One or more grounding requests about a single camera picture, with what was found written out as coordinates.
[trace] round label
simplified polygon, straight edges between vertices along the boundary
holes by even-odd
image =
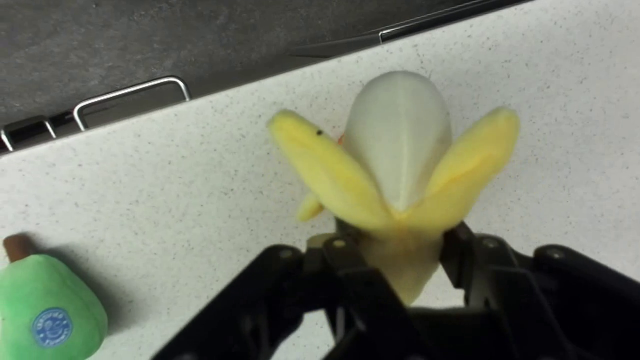
[[[33,320],[33,337],[41,347],[57,347],[71,336],[73,324],[64,309],[52,307],[42,311]]]

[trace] green pear toy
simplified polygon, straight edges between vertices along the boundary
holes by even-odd
[[[0,272],[0,359],[84,360],[107,333],[107,314],[62,262],[31,254],[29,239],[4,239],[10,264]]]

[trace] speckled countertop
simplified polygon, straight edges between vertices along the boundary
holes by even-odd
[[[95,289],[111,335],[92,359],[148,358],[261,249],[297,224],[304,189],[265,121],[292,108],[333,135],[369,79],[431,77],[459,133],[507,104],[522,134],[468,218],[530,252],[573,247],[640,279],[640,4],[535,0],[0,158],[0,234],[34,235]],[[0,259],[0,266],[6,264]],[[461,294],[443,274],[419,305]],[[310,316],[276,359],[330,346]]]

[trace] toy banana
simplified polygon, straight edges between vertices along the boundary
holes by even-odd
[[[508,162],[520,121],[496,108],[452,143],[435,85],[389,72],[356,97],[342,146],[292,111],[277,113],[268,128],[311,190],[298,219],[326,208],[361,230],[366,261],[408,305],[438,268],[442,234],[465,218]]]

